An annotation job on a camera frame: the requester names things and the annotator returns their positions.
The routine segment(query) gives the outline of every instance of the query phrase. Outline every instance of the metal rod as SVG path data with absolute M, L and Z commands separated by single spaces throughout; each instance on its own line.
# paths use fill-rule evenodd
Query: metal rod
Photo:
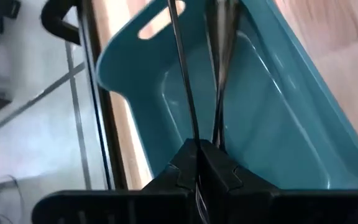
M 193 101 L 193 94 L 191 93 L 190 79 L 189 79 L 189 74 L 188 74 L 188 69 L 187 69 L 185 52 L 183 49 L 183 42 L 181 41 L 181 34 L 180 34 L 179 24 L 178 24 L 178 13 L 177 13 L 177 7 L 175 4 L 175 0 L 168 0 L 168 8 L 169 8 L 170 16 L 171 16 L 173 32 L 175 34 L 175 40 L 177 43 L 181 74 L 183 77 L 183 82 L 185 84 L 187 101 L 189 104 L 191 125 L 193 127 L 193 137 L 195 139 L 198 149 L 201 149 L 196 109 L 195 109 L 195 105 L 194 105 L 194 101 Z
M 100 41 L 95 20 L 94 1 L 80 0 L 76 7 L 78 14 L 81 45 L 86 54 L 84 56 L 85 69 L 88 73 L 89 87 L 95 110 L 98 137 L 102 152 L 106 188 L 127 190 L 127 178 L 118 141 L 116 122 L 110 99 L 110 93 L 102 89 L 96 81 L 96 61 L 100 55 Z
M 212 143 L 226 151 L 224 145 L 223 98 L 239 22 L 238 0 L 207 0 L 206 31 L 209 54 L 216 82 L 216 111 Z

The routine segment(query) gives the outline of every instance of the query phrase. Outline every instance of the plastic handle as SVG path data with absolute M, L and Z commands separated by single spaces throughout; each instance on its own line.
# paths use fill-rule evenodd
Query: plastic handle
M 128 26 L 131 28 L 131 32 L 137 37 L 138 32 L 166 7 L 168 7 L 167 0 L 151 1 L 131 21 L 131 25 Z
M 78 28 L 63 21 L 76 0 L 49 0 L 41 12 L 41 23 L 51 34 L 80 45 Z

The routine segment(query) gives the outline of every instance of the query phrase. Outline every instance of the black cable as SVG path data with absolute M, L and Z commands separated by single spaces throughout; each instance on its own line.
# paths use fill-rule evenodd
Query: black cable
M 20 216 L 20 219 L 19 219 L 19 223 L 22 223 L 22 219 L 23 219 L 23 216 L 24 216 L 24 197 L 23 197 L 23 193 L 22 193 L 22 190 L 19 187 L 19 182 L 17 181 L 17 179 L 14 176 L 9 175 L 9 174 L 7 176 L 12 179 L 12 181 L 15 184 L 15 186 L 17 188 L 17 191 L 19 193 L 20 205 L 21 205 L 21 216 Z
M 193 100 L 193 94 L 191 92 L 188 68 L 187 68 L 185 53 L 184 53 L 184 50 L 183 50 L 183 43 L 181 41 L 181 34 L 180 34 L 179 26 L 178 26 L 178 13 L 177 13 L 177 7 L 176 7 L 176 4 L 175 4 L 175 0 L 168 0 L 168 8 L 169 8 L 170 16 L 171 16 L 173 32 L 175 34 L 175 40 L 176 40 L 176 43 L 177 43 L 179 64 L 180 64 L 180 68 L 181 68 L 181 74 L 182 74 L 182 77 L 183 77 L 183 82 L 185 84 L 187 102 L 189 104 L 191 125 L 192 125 L 192 128 L 193 128 L 193 137 L 194 137 L 195 143 L 197 145 L 197 148 L 201 149 L 200 134 L 199 134 L 199 131 L 198 131 L 198 122 L 197 122 L 197 115 L 196 115 L 196 108 L 195 108 L 195 104 L 194 104 L 194 100 Z
M 3 215 L 3 214 L 0 214 L 0 222 L 1 222 L 1 217 L 4 218 L 6 221 L 8 221 L 10 224 L 13 224 L 13 222 L 12 222 L 10 219 L 8 219 L 8 217 L 6 217 L 6 216 Z
M 219 97 L 218 90 L 216 95 L 216 106 L 215 109 L 215 119 L 214 119 L 214 128 L 212 134 L 212 144 L 220 148 L 223 152 L 226 152 L 225 142 L 224 142 L 224 123 L 223 123 L 223 99 Z

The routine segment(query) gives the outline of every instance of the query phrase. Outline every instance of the wooden floor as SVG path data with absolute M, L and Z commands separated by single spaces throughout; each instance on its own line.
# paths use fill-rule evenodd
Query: wooden floor
M 320 74 L 358 133 L 358 0 L 275 0 L 285 19 L 310 54 Z M 148 0 L 93 0 L 101 45 Z M 158 24 L 146 29 L 152 34 Z M 139 155 L 125 101 L 111 94 L 129 185 L 140 189 L 150 179 Z

